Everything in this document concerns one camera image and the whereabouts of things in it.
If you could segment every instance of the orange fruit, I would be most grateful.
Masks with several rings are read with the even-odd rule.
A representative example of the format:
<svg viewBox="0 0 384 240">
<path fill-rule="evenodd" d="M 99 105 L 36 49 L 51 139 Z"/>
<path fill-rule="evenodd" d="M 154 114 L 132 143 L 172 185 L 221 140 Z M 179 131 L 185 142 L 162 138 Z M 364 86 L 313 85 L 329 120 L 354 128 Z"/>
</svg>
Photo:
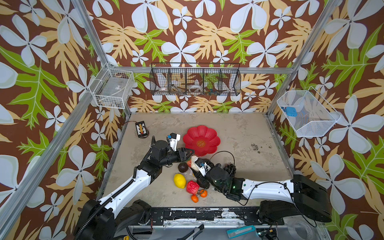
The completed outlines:
<svg viewBox="0 0 384 240">
<path fill-rule="evenodd" d="M 198 202 L 199 201 L 199 198 L 194 194 L 191 196 L 191 199 L 193 202 Z"/>
<path fill-rule="evenodd" d="M 206 197 L 208 195 L 208 192 L 204 189 L 200 190 L 200 197 Z"/>
</svg>

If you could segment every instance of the basket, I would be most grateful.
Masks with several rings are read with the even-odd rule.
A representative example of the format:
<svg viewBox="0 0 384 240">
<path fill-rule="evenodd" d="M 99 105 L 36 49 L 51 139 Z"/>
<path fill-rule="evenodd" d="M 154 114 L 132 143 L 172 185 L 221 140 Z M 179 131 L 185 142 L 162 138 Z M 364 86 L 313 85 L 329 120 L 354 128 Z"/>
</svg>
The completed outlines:
<svg viewBox="0 0 384 240">
<path fill-rule="evenodd" d="M 240 94 L 241 75 L 238 66 L 199 63 L 199 67 L 172 67 L 151 63 L 149 75 L 152 95 L 219 95 Z"/>
<path fill-rule="evenodd" d="M 95 80 L 99 83 L 92 92 L 97 106 L 124 109 L 134 84 L 133 72 L 111 68 L 98 77 Z"/>
<path fill-rule="evenodd" d="M 323 102 L 334 110 L 331 114 L 310 90 L 287 91 L 277 100 L 278 106 L 282 109 L 297 137 L 323 137 L 341 117 L 341 114 L 318 93 Z M 288 115 L 287 107 L 294 108 L 297 115 Z"/>
</svg>

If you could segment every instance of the black wire basket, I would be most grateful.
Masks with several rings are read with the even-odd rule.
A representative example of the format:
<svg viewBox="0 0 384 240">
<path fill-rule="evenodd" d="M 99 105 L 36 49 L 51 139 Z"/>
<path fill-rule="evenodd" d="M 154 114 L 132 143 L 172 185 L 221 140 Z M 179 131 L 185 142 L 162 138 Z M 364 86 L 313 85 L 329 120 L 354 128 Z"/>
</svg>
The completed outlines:
<svg viewBox="0 0 384 240">
<path fill-rule="evenodd" d="M 172 65 L 189 63 L 151 63 L 149 75 L 152 95 L 219 95 L 240 94 L 240 64 L 198 63 L 196 67 Z"/>
</svg>

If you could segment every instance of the flower center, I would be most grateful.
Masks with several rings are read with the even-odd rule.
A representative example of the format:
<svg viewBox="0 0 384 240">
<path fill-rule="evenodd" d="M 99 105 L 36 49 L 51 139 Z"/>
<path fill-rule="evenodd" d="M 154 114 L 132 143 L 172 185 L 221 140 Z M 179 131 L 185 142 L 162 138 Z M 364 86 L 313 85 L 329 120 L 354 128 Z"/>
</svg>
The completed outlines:
<svg viewBox="0 0 384 240">
<path fill-rule="evenodd" d="M 203 140 L 197 141 L 196 144 L 197 144 L 198 147 L 204 147 L 205 146 L 205 142 Z"/>
</svg>

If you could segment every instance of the dark stain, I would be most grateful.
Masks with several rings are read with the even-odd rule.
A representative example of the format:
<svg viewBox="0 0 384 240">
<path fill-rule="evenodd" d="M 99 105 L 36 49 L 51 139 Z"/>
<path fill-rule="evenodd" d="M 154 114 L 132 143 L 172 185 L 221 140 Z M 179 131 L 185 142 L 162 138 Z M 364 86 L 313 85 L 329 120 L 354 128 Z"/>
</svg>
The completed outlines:
<svg viewBox="0 0 384 240">
<path fill-rule="evenodd" d="M 259 147 L 258 147 L 256 144 L 254 144 L 254 143 L 251 144 L 251 147 L 252 147 L 252 149 L 253 149 L 254 151 L 259 150 Z"/>
</svg>

